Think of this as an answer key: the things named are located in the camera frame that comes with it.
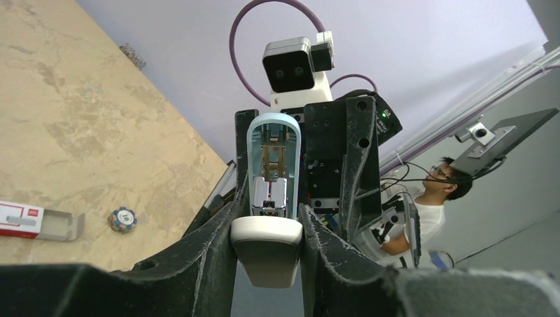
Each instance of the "table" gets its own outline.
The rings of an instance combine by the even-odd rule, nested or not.
[[[0,264],[128,270],[180,239],[225,163],[74,0],[0,20],[0,200],[86,214],[72,242],[0,236]],[[107,224],[120,206],[129,234]]]

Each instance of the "person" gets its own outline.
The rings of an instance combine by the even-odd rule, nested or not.
[[[453,201],[464,197],[472,188],[472,181],[468,180],[469,175],[459,170],[452,168],[450,165],[454,162],[453,158],[443,157],[438,166],[433,166],[422,182],[423,190],[414,186],[406,186],[402,183],[392,185],[395,180],[386,180],[382,182],[382,189],[391,198],[399,193],[407,192],[410,198],[414,200],[415,206],[418,209],[420,218],[420,242],[426,243],[430,239],[437,236],[443,225],[445,224],[444,203],[446,201]],[[461,179],[459,184],[450,184],[444,182],[434,182],[433,180],[457,180]],[[376,230],[378,236],[385,234],[385,240],[378,245],[371,246],[367,239],[357,239],[356,247],[364,254],[372,258],[374,261],[379,261],[384,258],[398,258],[405,252],[410,250],[409,238],[405,225],[374,225],[370,228],[372,232]]]

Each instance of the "camera lens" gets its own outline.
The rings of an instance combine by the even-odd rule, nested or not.
[[[284,72],[283,71],[276,71],[275,75],[276,75],[276,79],[284,78]]]
[[[294,69],[294,75],[296,75],[296,76],[301,76],[301,75],[303,75],[303,68],[301,68],[301,67],[296,67],[296,69]]]

